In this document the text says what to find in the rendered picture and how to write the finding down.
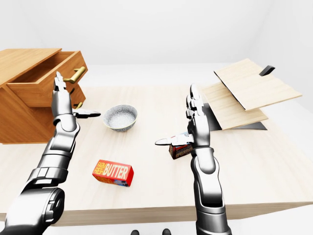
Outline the large pale wooden panel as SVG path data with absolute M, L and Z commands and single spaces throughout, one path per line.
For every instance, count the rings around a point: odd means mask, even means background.
M 262 70 L 246 58 L 214 73 L 247 111 L 302 96 L 273 74 L 261 76 Z

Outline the patterned grey bowl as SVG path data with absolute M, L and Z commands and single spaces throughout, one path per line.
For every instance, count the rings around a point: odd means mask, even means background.
M 105 112 L 103 122 L 114 131 L 125 132 L 134 126 L 137 114 L 136 108 L 131 105 L 117 105 Z

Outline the wooden cabinet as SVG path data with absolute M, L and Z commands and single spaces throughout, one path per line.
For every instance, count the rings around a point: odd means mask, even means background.
M 8 83 L 61 48 L 18 48 L 0 51 L 0 143 L 45 143 L 55 127 L 51 107 L 29 107 Z

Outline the dark brown food box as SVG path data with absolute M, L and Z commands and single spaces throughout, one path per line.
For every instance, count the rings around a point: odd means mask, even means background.
M 174 160 L 191 153 L 192 150 L 193 147 L 190 142 L 187 142 L 185 145 L 171 144 L 169 146 L 169 153 Z

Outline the black angled block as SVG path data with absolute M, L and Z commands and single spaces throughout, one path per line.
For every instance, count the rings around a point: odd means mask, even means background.
M 271 72 L 272 72 L 274 69 L 275 69 L 274 66 L 268 65 L 268 66 L 266 66 L 266 67 L 259 73 L 259 75 L 260 75 L 260 76 L 269 75 L 269 74 L 271 74 Z

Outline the small pale wooden panel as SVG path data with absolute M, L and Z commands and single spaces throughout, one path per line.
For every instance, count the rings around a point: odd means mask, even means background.
M 246 111 L 221 82 L 201 90 L 223 130 L 268 119 L 260 109 Z

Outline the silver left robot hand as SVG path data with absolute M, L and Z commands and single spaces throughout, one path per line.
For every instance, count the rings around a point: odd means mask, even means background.
M 63 81 L 63 77 L 58 71 L 54 78 L 51 108 L 54 117 L 71 114 L 76 118 L 93 118 L 101 115 L 101 113 L 97 111 L 86 110 L 83 108 L 72 108 L 70 93 L 66 90 L 66 83 Z

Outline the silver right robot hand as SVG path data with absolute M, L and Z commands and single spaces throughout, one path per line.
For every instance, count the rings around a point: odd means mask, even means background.
M 186 117 L 189 119 L 188 133 L 159 139 L 155 145 L 180 146 L 191 143 L 194 148 L 210 145 L 210 127 L 202 110 L 204 103 L 194 83 L 191 84 L 190 94 L 186 97 L 186 107 Z

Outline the red butter box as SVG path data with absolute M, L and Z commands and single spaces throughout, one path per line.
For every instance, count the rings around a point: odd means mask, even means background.
M 102 183 L 130 187 L 134 170 L 133 167 L 128 164 L 99 160 L 92 175 Z

